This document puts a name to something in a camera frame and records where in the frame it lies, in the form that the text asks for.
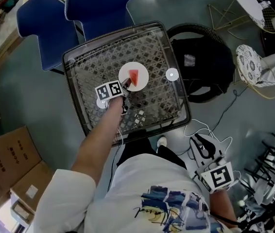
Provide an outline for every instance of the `black fabric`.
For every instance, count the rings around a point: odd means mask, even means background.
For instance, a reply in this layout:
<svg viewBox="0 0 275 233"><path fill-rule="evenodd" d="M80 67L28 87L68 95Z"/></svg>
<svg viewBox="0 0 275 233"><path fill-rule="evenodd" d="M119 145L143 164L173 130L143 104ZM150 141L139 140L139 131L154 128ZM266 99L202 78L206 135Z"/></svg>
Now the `black fabric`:
<svg viewBox="0 0 275 233"><path fill-rule="evenodd" d="M235 71L230 49L213 30L205 26L180 24L169 29L168 36L172 38L184 32L207 35L200 38L174 39L172 41L188 100L196 103L207 102L226 93L233 81ZM195 57L193 66L185 64L186 55ZM210 91L201 95L191 95L202 87L210 87Z"/></svg>
<svg viewBox="0 0 275 233"><path fill-rule="evenodd" d="M124 163L126 160L128 160L131 157L134 157L139 154L148 153L148 154L156 155L158 157L166 159L167 161L175 163L186 169L185 163L173 151L171 151L167 147L160 146L157 152L158 153L156 153L153 150L148 138L144 138L134 142L129 142L125 145L122 155L117 163L117 166Z"/></svg>

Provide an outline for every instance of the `mesh pattern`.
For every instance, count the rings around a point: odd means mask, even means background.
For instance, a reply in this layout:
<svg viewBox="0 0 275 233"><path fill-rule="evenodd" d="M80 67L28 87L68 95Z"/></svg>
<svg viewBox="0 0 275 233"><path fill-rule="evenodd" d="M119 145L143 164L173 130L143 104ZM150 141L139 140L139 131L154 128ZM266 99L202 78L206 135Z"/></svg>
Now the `mesh pattern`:
<svg viewBox="0 0 275 233"><path fill-rule="evenodd" d="M181 114L173 82L166 79L168 68L160 39L161 29L140 30L128 38L116 40L70 60L65 64L77 83L91 127L102 117L94 88L117 80L120 68L131 61L147 67L149 81L138 92L132 92L131 106L121 123L123 134L172 121Z"/></svg>

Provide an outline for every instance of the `white disc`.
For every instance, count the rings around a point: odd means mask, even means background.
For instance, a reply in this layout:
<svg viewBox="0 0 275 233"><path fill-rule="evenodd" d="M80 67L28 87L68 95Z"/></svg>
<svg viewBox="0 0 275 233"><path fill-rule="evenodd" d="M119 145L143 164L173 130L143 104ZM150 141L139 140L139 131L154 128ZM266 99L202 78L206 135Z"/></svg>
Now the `white disc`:
<svg viewBox="0 0 275 233"><path fill-rule="evenodd" d="M106 109L106 101L101 101L99 100L99 98L97 99L97 106L100 108L100 109Z"/></svg>
<svg viewBox="0 0 275 233"><path fill-rule="evenodd" d="M133 83L131 83L128 90L129 91L140 91L148 83L149 75L148 75L148 71L147 71L146 67L143 66L139 62L128 62L128 63L124 64L121 67L119 74L118 74L118 79L119 79L120 83L124 82L127 78L130 77L129 70L138 70L138 78L137 78L137 85L135 86L135 85L133 85Z"/></svg>
<svg viewBox="0 0 275 233"><path fill-rule="evenodd" d="M176 81L180 77L180 75L178 74L177 69L175 69L175 68L169 68L166 71L166 77L170 81Z"/></svg>

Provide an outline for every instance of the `white t-shirt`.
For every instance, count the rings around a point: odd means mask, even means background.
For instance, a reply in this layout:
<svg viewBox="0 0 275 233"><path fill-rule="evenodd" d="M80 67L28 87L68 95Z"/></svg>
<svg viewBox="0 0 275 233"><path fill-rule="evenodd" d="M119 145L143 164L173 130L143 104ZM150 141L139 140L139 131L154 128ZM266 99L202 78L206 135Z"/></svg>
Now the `white t-shirt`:
<svg viewBox="0 0 275 233"><path fill-rule="evenodd" d="M231 232L210 216L187 170L155 155L122 163L104 199L93 201L95 189L90 176L57 170L37 207L34 232Z"/></svg>

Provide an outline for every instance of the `chair backrest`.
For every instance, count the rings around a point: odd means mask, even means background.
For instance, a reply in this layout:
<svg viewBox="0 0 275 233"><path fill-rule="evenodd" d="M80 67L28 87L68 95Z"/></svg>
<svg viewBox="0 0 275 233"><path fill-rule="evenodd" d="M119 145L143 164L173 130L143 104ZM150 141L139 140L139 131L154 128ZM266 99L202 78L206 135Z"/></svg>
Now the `chair backrest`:
<svg viewBox="0 0 275 233"><path fill-rule="evenodd" d="M17 11L17 28L21 37L44 35L58 25L72 24L65 18L63 0L28 0Z"/></svg>
<svg viewBox="0 0 275 233"><path fill-rule="evenodd" d="M66 0L68 20L86 22L126 8L129 0Z"/></svg>

